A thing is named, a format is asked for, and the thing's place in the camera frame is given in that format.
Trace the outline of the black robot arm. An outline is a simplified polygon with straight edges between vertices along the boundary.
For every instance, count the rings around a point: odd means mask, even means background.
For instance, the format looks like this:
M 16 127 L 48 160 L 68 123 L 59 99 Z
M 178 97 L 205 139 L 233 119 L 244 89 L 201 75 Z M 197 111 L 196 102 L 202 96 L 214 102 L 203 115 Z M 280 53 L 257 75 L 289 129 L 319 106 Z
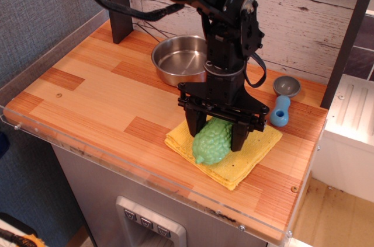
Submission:
M 206 39 L 204 82 L 181 82 L 179 105 L 191 135 L 199 133 L 207 116 L 232 123 L 231 149 L 239 151 L 252 131 L 263 131 L 269 108 L 245 89 L 247 63 L 257 54 L 263 32 L 257 21 L 257 0 L 170 0 L 190 5 L 200 14 Z

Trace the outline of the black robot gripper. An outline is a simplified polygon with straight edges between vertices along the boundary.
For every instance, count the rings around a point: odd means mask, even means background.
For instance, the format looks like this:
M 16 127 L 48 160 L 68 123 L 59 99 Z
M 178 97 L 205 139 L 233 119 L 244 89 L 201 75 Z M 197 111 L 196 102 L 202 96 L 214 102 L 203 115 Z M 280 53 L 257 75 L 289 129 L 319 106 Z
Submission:
M 246 91 L 246 69 L 233 74 L 207 73 L 205 82 L 178 84 L 178 104 L 183 107 L 189 133 L 195 137 L 205 126 L 207 115 L 233 123 L 231 150 L 240 151 L 250 132 L 264 131 L 269 107 Z

